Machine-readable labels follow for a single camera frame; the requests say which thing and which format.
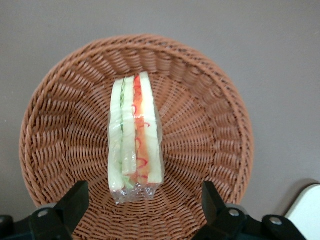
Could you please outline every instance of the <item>woven basket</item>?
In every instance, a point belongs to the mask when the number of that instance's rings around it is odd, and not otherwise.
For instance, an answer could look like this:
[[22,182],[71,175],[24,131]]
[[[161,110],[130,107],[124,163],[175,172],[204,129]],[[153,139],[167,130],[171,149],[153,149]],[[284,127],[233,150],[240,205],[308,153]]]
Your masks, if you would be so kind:
[[[108,187],[108,114],[116,79],[147,71],[163,127],[164,184],[154,200],[115,205]],[[238,204],[253,165],[245,105],[227,75],[199,52],[160,36],[96,40],[44,78],[27,107],[19,156],[37,206],[79,180],[90,206],[75,239],[190,239],[206,223],[202,182]]]

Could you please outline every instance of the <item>basket weave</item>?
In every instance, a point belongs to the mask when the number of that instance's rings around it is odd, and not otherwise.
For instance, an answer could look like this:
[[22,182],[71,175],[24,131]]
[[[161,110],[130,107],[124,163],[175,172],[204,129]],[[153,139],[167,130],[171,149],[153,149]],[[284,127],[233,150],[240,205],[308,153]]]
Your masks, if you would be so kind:
[[[163,127],[164,184],[154,200],[115,205],[108,187],[108,114],[116,79],[147,71]],[[27,107],[19,156],[34,203],[58,202],[79,180],[90,206],[75,239],[190,239],[205,223],[202,182],[238,204],[253,165],[245,105],[199,52],[160,36],[94,41],[56,65]]]

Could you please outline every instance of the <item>tomato slice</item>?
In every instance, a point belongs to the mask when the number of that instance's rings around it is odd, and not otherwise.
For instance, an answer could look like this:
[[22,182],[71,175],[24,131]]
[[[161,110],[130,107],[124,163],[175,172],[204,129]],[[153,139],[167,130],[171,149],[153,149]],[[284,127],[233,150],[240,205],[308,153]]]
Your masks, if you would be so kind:
[[141,89],[140,76],[137,75],[133,82],[133,107],[134,124],[135,124],[135,153],[136,153],[136,174],[132,176],[139,184],[145,186],[148,183],[148,176],[150,173],[148,147],[146,141],[144,110],[143,110],[143,96]]

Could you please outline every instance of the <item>white object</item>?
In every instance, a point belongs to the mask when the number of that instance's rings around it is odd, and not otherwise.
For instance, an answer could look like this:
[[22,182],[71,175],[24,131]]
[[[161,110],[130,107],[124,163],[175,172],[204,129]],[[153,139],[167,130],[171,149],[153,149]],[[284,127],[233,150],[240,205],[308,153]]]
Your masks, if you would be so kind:
[[320,184],[307,187],[285,215],[307,240],[320,239]]
[[149,156],[150,173],[148,183],[161,184],[164,181],[164,166],[162,152],[160,149],[158,125],[156,118],[155,100],[147,72],[140,73],[140,83],[142,91],[142,106],[144,113],[144,122],[149,124],[144,125],[145,140],[147,142],[147,151]]

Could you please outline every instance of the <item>metal screw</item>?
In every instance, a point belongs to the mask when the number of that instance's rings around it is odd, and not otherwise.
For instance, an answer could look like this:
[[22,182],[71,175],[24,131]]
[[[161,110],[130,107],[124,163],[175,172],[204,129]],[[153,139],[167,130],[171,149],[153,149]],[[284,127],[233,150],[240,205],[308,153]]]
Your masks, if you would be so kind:
[[240,215],[240,213],[239,213],[237,210],[235,210],[235,209],[231,209],[231,210],[229,211],[229,214],[230,214],[232,217],[238,217],[238,216]]
[[271,221],[274,225],[282,225],[282,221],[281,221],[279,218],[275,217],[275,216],[270,217],[270,221]]
[[43,216],[45,216],[47,214],[48,214],[48,210],[45,209],[45,210],[42,210],[41,212],[38,213],[38,217],[41,218],[41,217],[43,217]]

